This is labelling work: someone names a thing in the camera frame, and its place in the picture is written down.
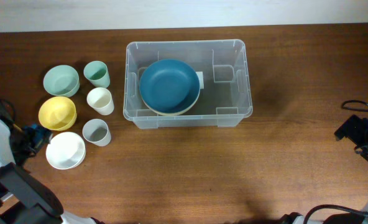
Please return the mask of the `white small bowl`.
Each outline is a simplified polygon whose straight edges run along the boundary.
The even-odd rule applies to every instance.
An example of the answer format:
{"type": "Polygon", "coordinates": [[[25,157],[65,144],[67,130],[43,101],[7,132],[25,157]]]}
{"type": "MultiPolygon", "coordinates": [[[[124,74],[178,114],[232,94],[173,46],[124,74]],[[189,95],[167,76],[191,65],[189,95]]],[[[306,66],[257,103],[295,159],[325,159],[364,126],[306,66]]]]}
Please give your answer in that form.
{"type": "Polygon", "coordinates": [[[85,142],[76,133],[60,133],[52,138],[45,155],[53,168],[72,169],[80,165],[86,156],[85,142]]]}

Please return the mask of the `yellow small bowl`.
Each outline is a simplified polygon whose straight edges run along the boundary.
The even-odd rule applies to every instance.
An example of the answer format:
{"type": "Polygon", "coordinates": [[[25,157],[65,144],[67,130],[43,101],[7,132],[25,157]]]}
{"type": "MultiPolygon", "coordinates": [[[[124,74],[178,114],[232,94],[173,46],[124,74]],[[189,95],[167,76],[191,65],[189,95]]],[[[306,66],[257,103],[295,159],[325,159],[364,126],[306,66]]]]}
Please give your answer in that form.
{"type": "Polygon", "coordinates": [[[64,131],[71,128],[77,119],[76,106],[65,96],[54,96],[40,107],[38,117],[43,127],[64,131]]]}

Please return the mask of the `mint green small bowl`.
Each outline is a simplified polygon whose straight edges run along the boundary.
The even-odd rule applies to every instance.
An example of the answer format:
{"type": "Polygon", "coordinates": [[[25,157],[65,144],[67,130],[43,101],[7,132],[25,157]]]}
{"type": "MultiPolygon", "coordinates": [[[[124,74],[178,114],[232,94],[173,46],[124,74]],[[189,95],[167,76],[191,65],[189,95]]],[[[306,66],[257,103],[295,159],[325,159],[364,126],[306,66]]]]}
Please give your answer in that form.
{"type": "Polygon", "coordinates": [[[69,65],[58,65],[45,74],[43,86],[53,96],[71,97],[79,90],[79,74],[69,65]]]}

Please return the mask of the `mint green cup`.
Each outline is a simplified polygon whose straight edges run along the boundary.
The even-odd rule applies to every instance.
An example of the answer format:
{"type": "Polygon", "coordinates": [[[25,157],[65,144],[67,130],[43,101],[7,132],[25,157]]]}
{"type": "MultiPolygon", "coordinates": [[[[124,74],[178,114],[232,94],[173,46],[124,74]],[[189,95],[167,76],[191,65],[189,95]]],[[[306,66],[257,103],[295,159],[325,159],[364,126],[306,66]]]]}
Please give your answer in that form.
{"type": "Polygon", "coordinates": [[[107,65],[102,61],[88,63],[84,70],[84,76],[95,86],[107,88],[110,85],[110,77],[107,65]]]}

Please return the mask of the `dark blue bowl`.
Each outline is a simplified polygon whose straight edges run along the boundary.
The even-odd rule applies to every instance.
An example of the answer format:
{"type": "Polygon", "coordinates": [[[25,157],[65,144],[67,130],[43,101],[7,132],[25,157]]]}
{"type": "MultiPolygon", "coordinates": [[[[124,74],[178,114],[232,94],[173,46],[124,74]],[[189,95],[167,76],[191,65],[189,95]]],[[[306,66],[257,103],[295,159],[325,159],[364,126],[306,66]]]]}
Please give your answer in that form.
{"type": "Polygon", "coordinates": [[[195,70],[176,59],[163,59],[145,69],[139,84],[142,99],[153,109],[173,113],[190,106],[200,96],[195,70]]]}

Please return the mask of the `beige bowl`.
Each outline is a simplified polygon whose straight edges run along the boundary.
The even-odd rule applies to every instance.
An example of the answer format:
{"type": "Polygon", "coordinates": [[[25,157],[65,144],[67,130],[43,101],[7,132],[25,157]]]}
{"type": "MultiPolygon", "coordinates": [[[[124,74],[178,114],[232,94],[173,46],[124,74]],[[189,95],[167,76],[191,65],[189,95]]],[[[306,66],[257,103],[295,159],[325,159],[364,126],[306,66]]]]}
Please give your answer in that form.
{"type": "Polygon", "coordinates": [[[190,109],[192,109],[192,107],[194,107],[196,105],[198,99],[199,99],[199,96],[198,96],[198,98],[190,106],[186,107],[183,110],[180,110],[180,111],[177,111],[177,112],[173,112],[173,113],[165,113],[165,112],[157,111],[157,110],[151,108],[144,100],[142,100],[142,101],[146,105],[146,107],[148,107],[148,109],[150,109],[151,111],[153,111],[153,112],[155,112],[155,113],[157,113],[159,115],[162,115],[162,116],[178,116],[178,115],[184,114],[187,111],[189,111],[190,109]]]}

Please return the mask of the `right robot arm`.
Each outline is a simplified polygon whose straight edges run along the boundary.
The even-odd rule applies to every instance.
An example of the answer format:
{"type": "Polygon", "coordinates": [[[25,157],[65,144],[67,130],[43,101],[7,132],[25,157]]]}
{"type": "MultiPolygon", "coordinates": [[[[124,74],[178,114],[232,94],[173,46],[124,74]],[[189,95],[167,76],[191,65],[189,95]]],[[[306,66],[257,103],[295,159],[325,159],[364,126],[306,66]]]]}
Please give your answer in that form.
{"type": "MultiPolygon", "coordinates": [[[[354,144],[354,152],[363,157],[368,162],[368,119],[360,118],[356,115],[349,117],[334,133],[339,141],[343,138],[350,139],[354,144]]],[[[289,215],[285,214],[279,223],[286,224],[323,224],[323,223],[368,223],[368,202],[362,210],[352,208],[324,204],[312,208],[305,216],[293,212],[289,215]],[[311,216],[319,210],[339,210],[340,214],[334,214],[325,220],[312,220],[311,216]]]]}

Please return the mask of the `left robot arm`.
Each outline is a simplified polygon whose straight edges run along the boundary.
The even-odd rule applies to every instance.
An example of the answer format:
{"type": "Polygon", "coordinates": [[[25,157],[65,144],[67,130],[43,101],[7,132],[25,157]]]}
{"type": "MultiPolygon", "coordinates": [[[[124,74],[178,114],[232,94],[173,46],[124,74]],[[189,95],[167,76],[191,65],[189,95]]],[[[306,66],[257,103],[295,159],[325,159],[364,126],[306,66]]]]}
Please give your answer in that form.
{"type": "Polygon", "coordinates": [[[66,212],[56,195],[23,164],[52,139],[38,124],[18,127],[13,105],[0,99],[0,223],[98,223],[66,212]]]}

